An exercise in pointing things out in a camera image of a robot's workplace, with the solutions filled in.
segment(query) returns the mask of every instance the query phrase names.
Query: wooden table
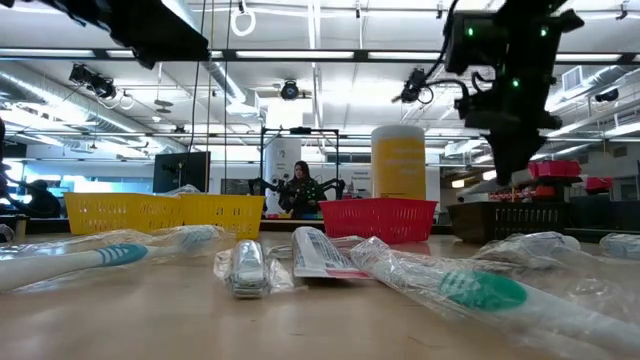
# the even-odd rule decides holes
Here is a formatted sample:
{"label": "wooden table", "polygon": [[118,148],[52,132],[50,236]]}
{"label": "wooden table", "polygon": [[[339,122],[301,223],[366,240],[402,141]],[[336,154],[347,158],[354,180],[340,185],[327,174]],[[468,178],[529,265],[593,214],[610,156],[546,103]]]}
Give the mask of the wooden table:
{"label": "wooden table", "polygon": [[[464,257],[475,248],[434,236],[412,250]],[[65,276],[1,294],[0,314],[3,360],[550,359],[375,281],[234,300],[205,258]]]}

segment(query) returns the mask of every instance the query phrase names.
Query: security camera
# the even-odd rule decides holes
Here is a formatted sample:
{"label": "security camera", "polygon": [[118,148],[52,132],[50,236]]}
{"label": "security camera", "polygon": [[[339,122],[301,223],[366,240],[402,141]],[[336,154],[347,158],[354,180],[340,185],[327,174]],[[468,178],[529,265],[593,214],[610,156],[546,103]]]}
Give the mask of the security camera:
{"label": "security camera", "polygon": [[597,102],[615,101],[618,99],[618,89],[609,90],[606,93],[598,94],[595,96]]}
{"label": "security camera", "polygon": [[280,97],[283,100],[295,100],[300,94],[300,89],[296,85],[295,80],[287,80],[284,82],[284,86],[280,90]]}

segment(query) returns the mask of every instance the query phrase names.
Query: black pole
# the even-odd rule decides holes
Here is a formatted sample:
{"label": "black pole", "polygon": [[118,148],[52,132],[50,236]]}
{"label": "black pole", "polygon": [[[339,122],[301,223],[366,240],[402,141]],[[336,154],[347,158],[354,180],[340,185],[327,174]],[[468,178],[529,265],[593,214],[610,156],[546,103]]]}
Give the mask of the black pole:
{"label": "black pole", "polygon": [[340,130],[336,134],[336,180],[340,179]]}
{"label": "black pole", "polygon": [[265,193],[265,189],[264,189],[264,185],[262,184],[262,174],[264,172],[264,133],[267,131],[267,129],[265,127],[263,127],[260,130],[260,195],[264,196]]}

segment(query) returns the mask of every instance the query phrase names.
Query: monitor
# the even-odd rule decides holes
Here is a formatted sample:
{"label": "monitor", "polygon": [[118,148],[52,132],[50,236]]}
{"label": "monitor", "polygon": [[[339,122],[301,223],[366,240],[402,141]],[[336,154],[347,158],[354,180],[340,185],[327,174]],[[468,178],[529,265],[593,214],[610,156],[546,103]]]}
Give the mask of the monitor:
{"label": "monitor", "polygon": [[156,155],[153,168],[153,192],[165,193],[187,184],[209,191],[210,152]]}

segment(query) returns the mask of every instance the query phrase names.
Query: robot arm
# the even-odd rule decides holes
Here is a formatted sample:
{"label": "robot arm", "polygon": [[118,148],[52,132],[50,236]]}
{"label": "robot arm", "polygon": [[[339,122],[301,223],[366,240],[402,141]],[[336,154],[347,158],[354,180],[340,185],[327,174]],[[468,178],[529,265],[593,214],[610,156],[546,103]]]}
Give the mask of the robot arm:
{"label": "robot arm", "polygon": [[[284,196],[295,196],[295,193],[291,193],[288,191],[288,187],[286,186],[286,183],[283,180],[280,180],[278,182],[277,185],[271,184],[267,181],[265,181],[262,178],[255,178],[252,180],[249,180],[249,194],[250,195],[255,195],[255,191],[254,191],[254,185],[256,183],[260,183],[262,185],[263,189],[269,189],[273,192],[277,192],[281,195]],[[329,189],[335,189],[336,191],[336,200],[341,200],[342,199],[342,193],[344,192],[344,188],[346,187],[346,183],[344,182],[344,180],[341,179],[331,179],[327,182],[324,182],[322,184],[318,184],[318,188],[320,189],[320,193],[324,195],[325,191],[329,190]]]}
{"label": "robot arm", "polygon": [[[161,0],[39,0],[66,13],[82,26],[91,24],[131,48],[138,62],[153,69],[162,61],[207,61],[206,38],[167,8]],[[0,0],[13,7],[15,0]]]}
{"label": "robot arm", "polygon": [[[539,129],[558,129],[560,119],[545,111],[560,37],[584,25],[573,10],[552,16],[566,0],[507,0],[496,13],[456,12],[453,2],[444,27],[440,58],[425,73],[414,70],[396,100],[414,102],[423,90],[440,83],[462,88],[455,107],[465,126],[489,130],[497,182],[507,185],[511,174],[526,168],[546,138]],[[476,93],[457,79],[429,81],[446,53],[445,69],[462,75],[469,66],[491,66],[495,79],[472,75]],[[481,90],[477,80],[491,83]]]}

